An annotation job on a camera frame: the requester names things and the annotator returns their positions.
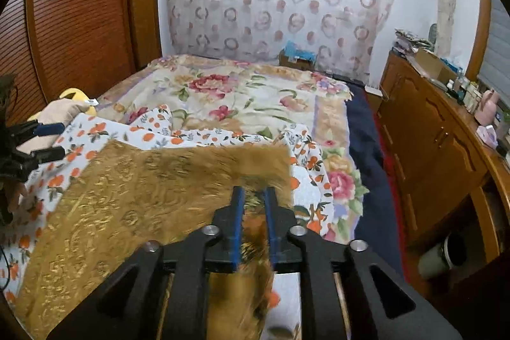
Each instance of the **cabinet handle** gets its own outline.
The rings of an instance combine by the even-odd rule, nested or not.
[[[444,142],[446,141],[447,138],[448,138],[448,132],[445,133],[445,135],[443,136],[443,139],[439,143],[439,148],[441,148],[443,146],[443,144],[444,144]]]
[[[444,129],[445,129],[444,127],[441,127],[441,130],[440,130],[440,131],[439,131],[439,133],[435,136],[434,143],[437,143],[437,142],[438,142],[439,137],[441,137],[441,136],[442,136]]]

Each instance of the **floral bedsheet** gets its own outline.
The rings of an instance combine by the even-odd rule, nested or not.
[[[110,89],[98,115],[126,124],[160,103],[168,105],[172,130],[226,129],[273,139],[288,127],[307,126],[322,150],[309,167],[325,169],[310,182],[328,180],[333,201],[328,238],[346,243],[363,213],[360,172],[350,157],[345,101],[348,86],[319,73],[287,67],[208,59],[190,55],[161,58]],[[302,221],[313,221],[306,208]]]
[[[73,120],[55,142],[66,150],[65,159],[42,164],[32,172],[26,183],[29,194],[21,200],[13,223],[0,228],[0,243],[9,261],[9,268],[3,261],[0,262],[0,286],[6,283],[9,273],[10,282],[4,295],[12,306],[15,306],[31,253],[47,226],[47,218],[57,208],[63,192],[109,140],[118,140],[143,150],[238,146],[271,141],[286,144],[296,218],[325,239],[334,240],[332,184],[327,178],[320,146],[311,140],[306,126],[293,124],[270,140],[258,134],[248,135],[220,128],[172,131],[171,125],[172,115],[165,104],[142,114],[131,125],[83,113]],[[294,335],[300,331],[300,322],[298,275],[276,275],[261,339],[272,338],[282,331]]]

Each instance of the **pink bottle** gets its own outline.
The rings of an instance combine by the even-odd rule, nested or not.
[[[487,90],[483,96],[481,96],[480,107],[475,113],[475,120],[480,123],[481,126],[489,126],[496,117],[497,104],[499,100],[499,94],[494,90]]]

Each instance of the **window blind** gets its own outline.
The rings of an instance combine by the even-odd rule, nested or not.
[[[478,79],[510,107],[510,16],[500,0],[492,0],[489,38]]]

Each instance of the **blue package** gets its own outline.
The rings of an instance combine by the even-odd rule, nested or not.
[[[458,72],[458,68],[457,68],[455,65],[453,65],[450,61],[448,61],[448,59],[446,59],[446,58],[440,58],[440,60],[441,60],[442,62],[444,62],[444,63],[446,64],[446,66],[447,66],[448,68],[450,68],[450,69],[451,69],[454,73],[457,73],[457,72]]]
[[[296,44],[292,41],[287,41],[285,45],[284,54],[289,61],[295,62],[295,59],[303,59],[305,61],[315,62],[316,55],[313,52],[297,49]]]

